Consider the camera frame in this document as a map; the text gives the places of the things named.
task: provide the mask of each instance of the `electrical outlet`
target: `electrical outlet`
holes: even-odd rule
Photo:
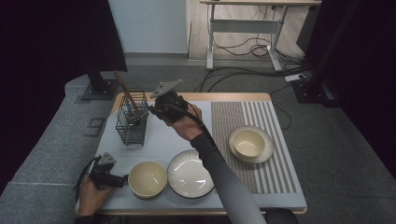
[[[305,76],[303,74],[296,74],[296,75],[291,75],[291,76],[285,77],[286,82],[291,82],[291,81],[295,81],[295,80],[303,80],[303,79],[305,79]]]

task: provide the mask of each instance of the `wall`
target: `wall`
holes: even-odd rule
[[[124,52],[187,53],[189,0],[109,0]]]

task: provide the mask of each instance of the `human hand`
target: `human hand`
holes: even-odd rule
[[[198,108],[198,106],[189,105],[188,112],[194,116],[198,115],[198,119],[202,120],[202,110]],[[187,116],[184,116],[182,119],[174,123],[166,122],[166,125],[172,126],[180,137],[186,139],[189,142],[195,136],[203,132],[199,124]]]
[[[84,176],[84,183],[81,186],[81,190],[79,193],[79,209],[78,216],[92,216],[96,210],[102,206],[105,202],[107,196],[114,190],[115,188],[109,187],[108,189],[99,190],[92,182],[92,180],[88,177],[88,175]]]

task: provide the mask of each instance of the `black wire basket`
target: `black wire basket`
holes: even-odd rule
[[[122,143],[126,146],[131,144],[145,144],[146,127],[149,117],[149,105],[146,94],[142,89],[128,89],[133,102],[128,97],[122,96],[120,109],[117,114],[116,130]]]

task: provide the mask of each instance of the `ribbed mat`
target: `ribbed mat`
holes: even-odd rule
[[[293,193],[301,188],[271,102],[211,102],[211,108],[213,138],[227,164],[251,193]],[[272,137],[275,151],[268,161],[247,163],[231,152],[229,134],[241,125],[259,127]]]

